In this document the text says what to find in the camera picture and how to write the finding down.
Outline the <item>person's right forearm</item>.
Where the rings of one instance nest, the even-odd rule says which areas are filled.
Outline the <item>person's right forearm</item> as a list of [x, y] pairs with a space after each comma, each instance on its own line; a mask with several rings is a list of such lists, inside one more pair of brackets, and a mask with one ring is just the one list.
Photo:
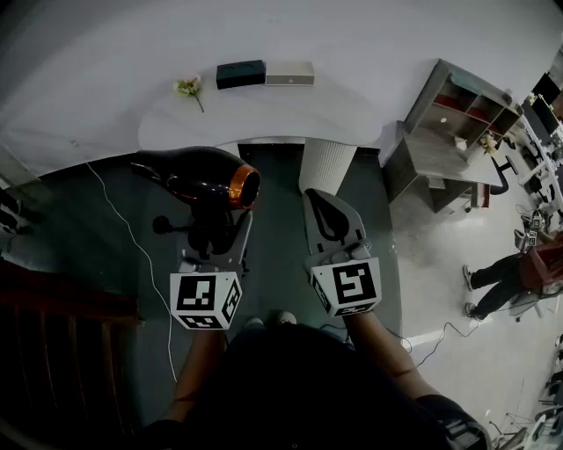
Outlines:
[[418, 399], [439, 394], [422, 378], [399, 339], [373, 312], [345, 316], [344, 323], [355, 349], [384, 369], [407, 396]]

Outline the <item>black orange hair dryer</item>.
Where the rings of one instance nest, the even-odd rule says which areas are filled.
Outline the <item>black orange hair dryer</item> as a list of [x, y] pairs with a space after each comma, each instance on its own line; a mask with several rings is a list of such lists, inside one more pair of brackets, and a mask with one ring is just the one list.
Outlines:
[[149, 151], [132, 156], [133, 172], [190, 206], [190, 222], [175, 227], [161, 215], [153, 220], [159, 235], [185, 232], [203, 260], [227, 253], [260, 190], [260, 174], [238, 156], [213, 147]]

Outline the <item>dark brown wooden furniture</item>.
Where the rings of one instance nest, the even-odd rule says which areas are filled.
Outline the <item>dark brown wooden furniture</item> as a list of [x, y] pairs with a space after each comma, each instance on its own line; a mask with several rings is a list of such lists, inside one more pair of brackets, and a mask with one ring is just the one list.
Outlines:
[[136, 300], [0, 258], [0, 418], [62, 446], [134, 430], [123, 341]]

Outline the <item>grey wooden shelf unit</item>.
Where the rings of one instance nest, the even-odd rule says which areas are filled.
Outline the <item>grey wooden shelf unit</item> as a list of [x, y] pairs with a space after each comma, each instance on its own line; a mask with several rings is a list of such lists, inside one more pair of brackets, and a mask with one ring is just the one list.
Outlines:
[[403, 121], [413, 136], [450, 147], [475, 148], [486, 135], [498, 141], [520, 119], [522, 109], [482, 78], [440, 59]]

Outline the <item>black monitor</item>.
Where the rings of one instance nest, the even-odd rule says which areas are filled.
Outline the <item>black monitor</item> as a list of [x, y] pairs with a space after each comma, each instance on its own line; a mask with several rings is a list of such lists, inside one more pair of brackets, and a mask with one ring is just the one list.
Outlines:
[[546, 104], [551, 105], [560, 95], [561, 89], [552, 80], [549, 72], [545, 72], [531, 91], [535, 96], [542, 96]]
[[533, 102], [526, 99], [522, 108], [526, 120], [537, 137], [542, 142], [550, 141], [559, 128], [559, 121], [550, 106], [542, 98], [535, 98]]

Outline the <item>white round table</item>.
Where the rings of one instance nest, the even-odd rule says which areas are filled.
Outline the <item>white round table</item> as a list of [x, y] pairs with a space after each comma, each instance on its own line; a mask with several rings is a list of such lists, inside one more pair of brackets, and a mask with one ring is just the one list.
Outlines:
[[196, 104], [169, 91], [145, 113], [142, 149], [224, 147], [253, 140], [302, 140], [301, 190], [335, 194], [359, 147], [373, 148], [382, 130], [365, 97], [326, 76], [312, 86], [254, 85], [219, 91], [203, 84]]

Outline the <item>person's left forearm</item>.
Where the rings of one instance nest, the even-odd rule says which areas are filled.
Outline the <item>person's left forearm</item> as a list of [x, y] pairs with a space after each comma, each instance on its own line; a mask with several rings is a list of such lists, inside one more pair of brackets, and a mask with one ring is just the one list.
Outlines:
[[165, 419], [183, 422], [196, 404], [208, 378], [218, 368], [226, 349], [224, 330], [197, 330], [174, 389]]

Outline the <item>pink artificial flower sprig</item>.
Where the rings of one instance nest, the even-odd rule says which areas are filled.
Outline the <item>pink artificial flower sprig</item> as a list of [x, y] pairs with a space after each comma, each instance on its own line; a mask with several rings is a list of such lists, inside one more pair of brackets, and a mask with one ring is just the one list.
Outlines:
[[173, 89], [177, 93], [179, 93], [179, 94], [181, 94], [185, 97], [194, 98], [195, 101], [197, 102], [198, 106], [200, 107], [200, 110], [203, 113], [205, 112], [203, 105], [201, 103], [201, 99], [200, 99], [201, 78], [199, 76], [191, 77], [189, 79], [177, 80], [173, 85]]

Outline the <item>person's black shirt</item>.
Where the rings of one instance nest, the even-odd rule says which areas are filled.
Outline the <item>person's black shirt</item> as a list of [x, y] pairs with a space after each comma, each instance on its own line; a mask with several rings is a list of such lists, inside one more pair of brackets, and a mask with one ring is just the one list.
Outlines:
[[441, 395], [412, 399], [377, 364], [302, 325], [240, 332], [183, 422], [141, 430], [133, 450], [492, 450]]

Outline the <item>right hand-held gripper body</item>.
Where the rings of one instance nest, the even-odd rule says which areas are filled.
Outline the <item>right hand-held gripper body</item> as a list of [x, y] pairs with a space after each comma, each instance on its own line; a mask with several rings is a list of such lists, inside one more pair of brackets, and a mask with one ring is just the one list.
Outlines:
[[369, 312], [381, 301], [379, 259], [367, 240], [312, 255], [304, 266], [330, 317]]

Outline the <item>dark teal box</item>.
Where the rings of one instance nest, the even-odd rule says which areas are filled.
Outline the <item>dark teal box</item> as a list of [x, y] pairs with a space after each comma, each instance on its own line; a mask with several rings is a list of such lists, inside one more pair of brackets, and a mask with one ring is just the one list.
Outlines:
[[266, 64], [262, 60], [234, 62], [216, 68], [218, 90], [261, 85], [266, 82]]

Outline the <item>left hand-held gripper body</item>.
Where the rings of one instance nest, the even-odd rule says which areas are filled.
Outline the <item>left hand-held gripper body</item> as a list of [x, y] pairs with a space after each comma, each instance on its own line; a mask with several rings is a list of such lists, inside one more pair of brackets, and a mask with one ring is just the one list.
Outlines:
[[229, 257], [225, 266], [210, 260], [193, 265], [179, 251], [179, 268], [170, 275], [172, 316], [188, 330], [229, 329], [243, 296], [245, 257], [241, 265], [231, 265]]

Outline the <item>beige box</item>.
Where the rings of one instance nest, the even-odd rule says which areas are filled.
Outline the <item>beige box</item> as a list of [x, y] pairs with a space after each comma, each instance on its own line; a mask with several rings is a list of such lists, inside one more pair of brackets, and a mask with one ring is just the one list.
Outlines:
[[312, 86], [315, 71], [311, 62], [266, 62], [266, 85]]

